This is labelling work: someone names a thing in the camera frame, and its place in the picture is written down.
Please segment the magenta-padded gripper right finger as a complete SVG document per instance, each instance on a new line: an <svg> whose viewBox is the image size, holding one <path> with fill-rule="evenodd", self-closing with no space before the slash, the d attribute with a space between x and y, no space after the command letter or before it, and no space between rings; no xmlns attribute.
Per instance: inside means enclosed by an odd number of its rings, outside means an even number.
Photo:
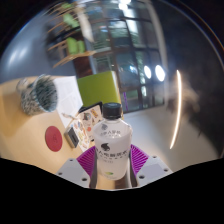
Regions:
<svg viewBox="0 0 224 224"><path fill-rule="evenodd" d="M157 156L149 156L135 145L130 150L130 182L133 188L155 182L173 171Z"/></svg>

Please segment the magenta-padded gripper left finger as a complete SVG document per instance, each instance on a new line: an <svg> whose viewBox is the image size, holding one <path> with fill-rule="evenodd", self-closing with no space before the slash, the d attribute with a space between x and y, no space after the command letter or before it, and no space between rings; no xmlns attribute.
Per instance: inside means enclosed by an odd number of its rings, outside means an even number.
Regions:
<svg viewBox="0 0 224 224"><path fill-rule="evenodd" d="M92 146L77 158L69 158L56 175L84 188L95 189L97 184L97 157Z"/></svg>

